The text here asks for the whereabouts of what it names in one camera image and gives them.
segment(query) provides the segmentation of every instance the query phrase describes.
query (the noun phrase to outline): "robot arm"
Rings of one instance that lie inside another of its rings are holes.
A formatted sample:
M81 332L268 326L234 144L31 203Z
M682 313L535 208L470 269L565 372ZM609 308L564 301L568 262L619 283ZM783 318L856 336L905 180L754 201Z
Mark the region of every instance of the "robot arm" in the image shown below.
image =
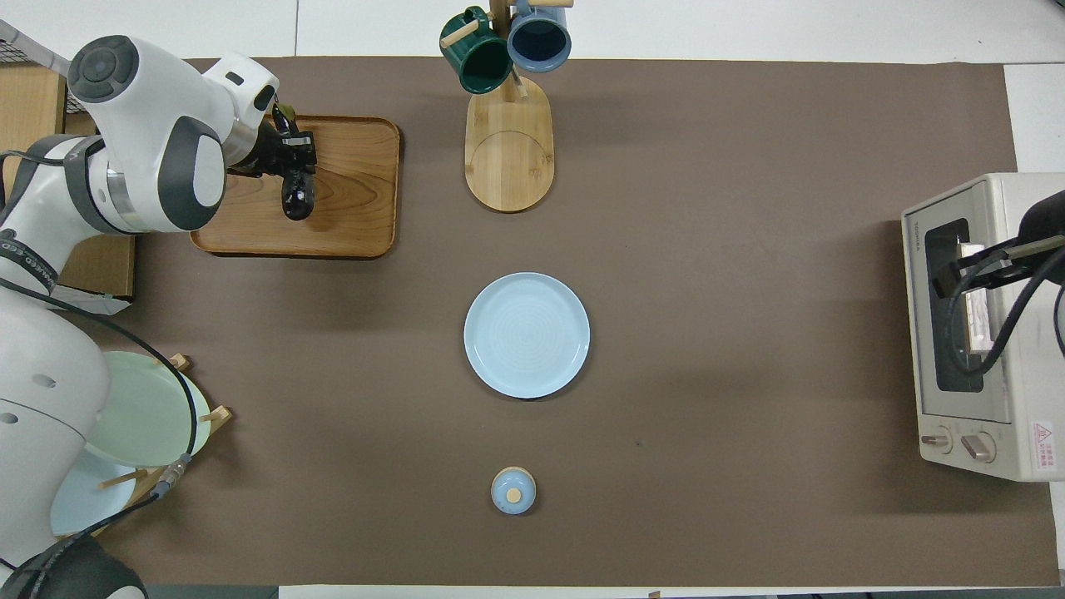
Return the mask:
M294 124L281 128L288 122L277 130L262 125L272 109L278 120L278 81L250 59L229 54L200 75L151 44L110 36L78 52L68 84L101 134L34 144L0 213L0 279L7 284L0 287L0 558L26 564L13 576L0 563L4 599L31 596L26 584L38 586L33 596L56 596L33 582L46 563L79 571L49 557L66 551L53 545L49 512L110 385L99 347L12 285L50 294L73 246L96 234L202 227L218 209L229 167L282 175L298 201L313 198L313 137ZM64 558L103 571L98 548L78 547ZM58 584L64 577L54 574ZM78 576L65 578L77 584ZM122 588L95 596L141 596Z

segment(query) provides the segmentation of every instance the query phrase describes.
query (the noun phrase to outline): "light blue plate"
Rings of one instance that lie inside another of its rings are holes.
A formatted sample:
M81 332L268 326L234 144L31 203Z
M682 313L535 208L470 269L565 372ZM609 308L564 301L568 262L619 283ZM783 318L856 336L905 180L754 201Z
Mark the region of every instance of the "light blue plate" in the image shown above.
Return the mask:
M485 288L470 306L466 357L489 387L530 400L564 387L585 363L588 313L576 294L539 273L514 273Z
M133 468L168 466L189 448L189 400L178 379L144 354L104 352L111 393L85 449L109 462ZM203 393L184 374L196 416L211 411ZM195 454L207 442L211 423L198 421Z
M97 485L132 471L128 466L82 451L52 501L52 533L73 534L120 512L133 495L136 481L126 481L105 489Z

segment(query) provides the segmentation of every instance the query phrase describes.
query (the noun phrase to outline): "mug handle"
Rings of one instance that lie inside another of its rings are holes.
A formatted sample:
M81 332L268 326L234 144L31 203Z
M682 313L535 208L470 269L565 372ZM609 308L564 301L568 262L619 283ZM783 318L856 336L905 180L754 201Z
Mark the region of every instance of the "mug handle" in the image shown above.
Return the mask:
M488 20L488 13L486 13L485 9L481 9L480 6L470 6L462 15L462 18L466 22L473 22L476 20L478 33L488 33L492 30L492 23Z

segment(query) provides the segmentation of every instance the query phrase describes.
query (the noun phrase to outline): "mug rack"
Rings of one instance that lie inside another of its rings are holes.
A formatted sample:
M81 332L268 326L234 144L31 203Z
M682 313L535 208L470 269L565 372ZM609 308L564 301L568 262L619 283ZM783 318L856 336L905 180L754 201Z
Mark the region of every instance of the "mug rack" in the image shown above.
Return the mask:
M487 16L499 38L508 39L515 17L511 6L519 3L525 0L491 0ZM527 5L568 9L573 0L527 0ZM479 29L472 20L443 35L441 51L446 55ZM568 55L568 38L566 51ZM511 68L494 90L474 93L466 110L464 159L466 185L485 206L521 212L540 201L555 180L555 133L543 90Z

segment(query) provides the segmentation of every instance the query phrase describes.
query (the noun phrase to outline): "blue mug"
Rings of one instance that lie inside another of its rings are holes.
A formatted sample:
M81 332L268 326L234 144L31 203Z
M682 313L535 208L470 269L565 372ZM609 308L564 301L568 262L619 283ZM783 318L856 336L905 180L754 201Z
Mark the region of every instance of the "blue mug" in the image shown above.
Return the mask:
M570 58L571 46L566 9L534 7L528 0L518 0L518 14L507 38L514 66L529 72L555 70Z

